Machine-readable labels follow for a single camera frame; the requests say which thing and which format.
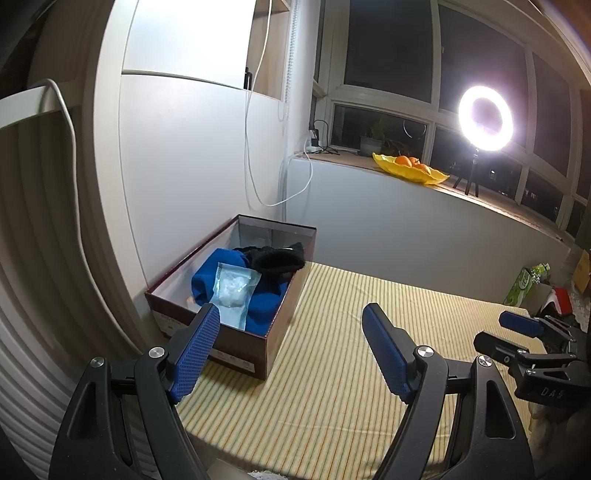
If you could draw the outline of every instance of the plastic bag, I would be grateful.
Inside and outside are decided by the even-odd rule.
[[[261,274],[249,268],[217,264],[211,303],[219,309],[221,323],[245,330],[248,305],[260,279]]]

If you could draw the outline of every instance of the dark window pane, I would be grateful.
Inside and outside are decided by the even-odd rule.
[[[523,205],[555,222],[561,202],[562,193],[559,189],[533,172],[528,174],[525,192],[521,200]]]
[[[573,205],[573,213],[570,214],[569,225],[566,231],[576,238],[583,223],[583,215],[585,214],[585,205],[575,202]]]
[[[474,147],[458,134],[438,128],[430,165],[442,172],[467,179],[472,168]],[[478,183],[494,192],[515,200],[521,176],[521,165],[497,152],[478,154]]]
[[[326,11],[326,0],[320,0],[320,19],[318,22],[318,39],[316,42],[316,65],[314,67],[314,80],[320,78],[320,54],[322,53],[322,38],[324,33],[324,12]]]
[[[431,102],[429,0],[350,0],[345,83]]]
[[[359,149],[361,137],[373,137],[384,140],[385,155],[400,154],[420,160],[426,129],[426,125],[413,120],[337,105],[331,143]]]
[[[577,193],[588,199],[591,189],[591,91],[581,91],[581,103],[583,104],[583,157]]]
[[[570,151],[569,85],[535,54],[534,64],[538,90],[534,153],[566,177]]]
[[[439,16],[440,107],[457,112],[468,88],[493,88],[511,108],[513,141],[525,146],[529,105],[525,50],[497,30],[450,8],[439,7]]]

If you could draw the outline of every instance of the metal screw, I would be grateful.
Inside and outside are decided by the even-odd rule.
[[[430,356],[433,356],[433,354],[435,353],[435,351],[427,345],[421,345],[419,348],[417,348],[417,353],[420,356],[423,356],[425,358],[428,358]]]
[[[92,368],[99,368],[105,364],[105,359],[101,356],[96,356],[90,361],[90,366]]]
[[[492,366],[491,357],[486,356],[486,355],[479,356],[478,363],[481,364],[483,367],[491,367]]]
[[[152,348],[150,350],[149,355],[152,358],[160,358],[161,356],[164,355],[164,348],[162,348],[161,346],[155,346],[154,348]]]

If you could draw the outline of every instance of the power cord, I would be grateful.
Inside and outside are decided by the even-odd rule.
[[[255,89],[255,85],[256,85],[256,79],[258,78],[258,74],[259,74],[259,71],[261,69],[262,61],[263,61],[263,58],[265,57],[265,52],[267,50],[267,42],[269,40],[269,28],[270,28],[270,25],[271,25],[271,12],[272,12],[272,0],[269,0],[269,13],[267,15],[267,31],[265,33],[265,42],[263,43],[263,47],[262,47],[261,59],[259,60],[259,64],[258,64],[258,67],[256,68],[255,76],[254,76],[254,78],[252,80],[252,89],[248,93],[248,100],[246,101],[246,112],[245,112],[245,115],[244,115],[244,141],[245,141],[246,165],[248,166],[248,173],[249,173],[250,178],[251,178],[252,189],[253,189],[253,191],[255,193],[256,199],[258,200],[258,202],[261,205],[263,205],[265,207],[277,207],[277,206],[282,205],[283,203],[291,200],[292,198],[297,197],[300,193],[304,193],[306,191],[306,189],[310,186],[310,182],[312,181],[312,177],[314,176],[314,165],[313,165],[312,159],[306,153],[306,145],[305,144],[304,144],[303,152],[304,152],[304,155],[306,156],[306,158],[308,159],[308,162],[310,163],[310,178],[308,179],[308,183],[306,183],[306,186],[304,186],[304,188],[302,188],[298,193],[295,193],[292,196],[290,196],[289,198],[286,198],[285,200],[282,200],[280,202],[267,204],[267,203],[265,203],[265,202],[263,202],[261,200],[261,197],[260,197],[260,195],[258,193],[258,190],[256,189],[254,175],[252,174],[251,146],[250,146],[250,144],[248,142],[248,112],[249,112],[250,107],[251,107],[252,94],[254,93],[254,89]],[[288,159],[288,165],[289,165],[289,162],[294,157],[295,157],[295,155],[292,155]]]
[[[314,125],[316,124],[316,122],[322,122],[326,125],[326,145],[323,147],[322,145],[320,145],[320,148],[322,148],[322,150],[319,152],[320,154],[322,153],[329,153],[331,155],[340,155],[340,153],[335,150],[332,147],[329,147],[329,124],[326,120],[322,120],[321,118],[318,120],[314,120]]]
[[[66,121],[68,129],[70,130],[70,139],[71,139],[71,144],[72,144],[72,180],[73,180],[73,187],[74,187],[73,188],[73,190],[74,190],[74,222],[76,224],[76,241],[78,243],[78,249],[80,250],[80,256],[82,258],[82,263],[83,263],[84,268],[86,270],[86,275],[92,285],[92,288],[94,289],[96,295],[98,296],[100,304],[102,305],[105,313],[107,314],[107,316],[111,320],[111,323],[114,325],[114,327],[117,329],[117,331],[123,336],[123,338],[130,345],[130,347],[132,347],[136,351],[136,353],[141,354],[142,350],[140,350],[136,346],[136,344],[134,344],[133,341],[128,337],[128,335],[124,332],[123,328],[121,328],[121,325],[119,324],[119,322],[117,321],[117,319],[113,315],[113,312],[111,312],[109,306],[107,305],[105,299],[102,296],[102,293],[99,290],[98,285],[96,284],[94,277],[92,276],[92,272],[90,271],[88,260],[86,258],[86,252],[84,251],[84,245],[82,244],[82,227],[80,226],[80,223],[81,223],[81,221],[80,221],[80,200],[79,200],[79,192],[78,192],[78,173],[77,173],[77,168],[76,168],[76,165],[77,165],[76,131],[74,130],[74,123],[72,122],[70,112],[68,112],[68,107],[66,106],[66,102],[64,100],[64,97],[61,94],[61,90],[57,86],[56,82],[54,82],[51,79],[43,79],[43,80],[40,80],[39,82],[36,82],[35,84],[33,84],[31,86],[31,88],[35,88],[38,86],[47,86],[47,87],[50,87],[53,89],[53,91],[56,94],[57,101],[60,104],[60,109],[61,109],[62,115],[64,117],[64,120]]]

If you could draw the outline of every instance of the white cabinet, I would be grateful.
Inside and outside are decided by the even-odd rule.
[[[255,0],[139,0],[124,72],[243,88]]]
[[[245,171],[243,90],[123,75],[120,99],[127,211],[148,284],[235,215],[278,215],[257,204]],[[279,200],[285,109],[278,104],[253,95],[248,120],[252,173],[265,203]]]

